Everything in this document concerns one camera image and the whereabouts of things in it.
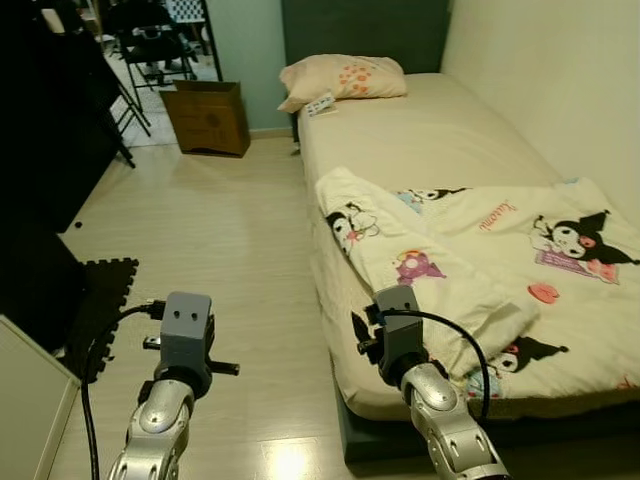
wire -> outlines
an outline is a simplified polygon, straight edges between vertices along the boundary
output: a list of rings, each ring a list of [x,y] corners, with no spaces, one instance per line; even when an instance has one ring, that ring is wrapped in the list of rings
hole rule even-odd
[[[490,388],[489,367],[487,365],[487,359],[485,358],[484,353],[482,353],[482,349],[480,348],[480,345],[478,345],[478,342],[476,342],[476,339],[473,338],[473,336],[469,332],[467,332],[460,325],[453,323],[451,320],[447,320],[446,318],[441,317],[440,315],[435,315],[433,313],[419,312],[416,310],[385,310],[384,312],[381,312],[380,315],[382,315],[383,318],[390,317],[390,316],[427,318],[429,320],[433,320],[434,322],[438,322],[443,325],[446,325],[447,327],[455,330],[460,335],[462,335],[464,339],[471,344],[471,346],[476,352],[476,355],[478,356],[478,360],[480,361],[480,370],[482,371],[482,384],[483,384],[482,385],[482,410],[480,413],[480,419],[483,421],[487,419],[487,415],[489,414],[489,401],[491,399],[490,392],[489,392],[489,388]]]
[[[80,393],[82,397],[82,410],[84,412],[84,425],[87,429],[87,439],[89,441],[89,456],[91,459],[91,480],[100,480],[100,464],[98,461],[98,443],[96,440],[96,430],[93,425],[93,415],[91,413],[91,402],[89,400],[89,367],[93,357],[95,356],[97,345],[100,345],[104,338],[116,327],[116,325],[125,317],[134,313],[148,313],[151,305],[138,305],[121,312],[113,321],[111,321],[101,332],[94,338],[87,352],[87,360],[82,375],[82,385]]]

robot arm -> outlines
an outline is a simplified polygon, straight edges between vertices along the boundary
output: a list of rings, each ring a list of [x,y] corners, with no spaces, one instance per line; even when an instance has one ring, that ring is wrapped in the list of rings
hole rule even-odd
[[[354,316],[358,351],[378,365],[388,385],[400,389],[411,409],[411,421],[427,441],[429,455],[442,480],[508,480],[509,476],[485,431],[469,414],[462,392],[429,363],[422,340],[422,319],[378,313],[418,310],[408,286],[388,288],[374,296],[369,320],[381,324],[370,338],[364,322]]]
[[[196,399],[209,391],[212,373],[240,373],[237,364],[209,359],[215,336],[210,310],[211,299],[203,295],[176,292],[167,298],[160,337],[143,343],[160,350],[160,363],[142,388],[109,480],[177,480]]]

baseboard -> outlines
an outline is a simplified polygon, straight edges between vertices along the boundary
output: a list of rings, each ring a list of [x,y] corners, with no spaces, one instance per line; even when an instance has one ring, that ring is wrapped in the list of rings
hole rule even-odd
[[[252,140],[260,140],[263,138],[282,138],[282,137],[293,137],[293,132],[291,131],[291,127],[285,128],[257,128],[255,130],[250,130]]]

white wall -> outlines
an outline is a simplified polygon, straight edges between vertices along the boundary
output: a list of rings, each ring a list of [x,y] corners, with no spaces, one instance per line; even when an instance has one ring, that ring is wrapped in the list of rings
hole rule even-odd
[[[280,0],[206,0],[225,81],[241,82],[252,129],[290,126],[276,109],[285,98]]]
[[[456,0],[443,71],[640,226],[638,0]]]

light wood floor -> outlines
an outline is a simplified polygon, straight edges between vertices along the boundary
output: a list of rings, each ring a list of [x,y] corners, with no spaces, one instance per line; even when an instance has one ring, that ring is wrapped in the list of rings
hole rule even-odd
[[[64,241],[80,260],[138,258],[129,305],[173,290],[213,298],[214,358],[239,362],[196,404],[180,478],[435,479],[424,458],[347,468],[328,353],[308,264],[302,160],[291,139],[254,141],[244,159],[182,156],[176,145],[132,150],[114,162]],[[122,324],[115,360],[91,387],[101,471],[123,446],[139,386],[157,352],[159,323]],[[505,451],[517,479],[637,479],[637,438]],[[50,480],[89,479],[79,398]]]

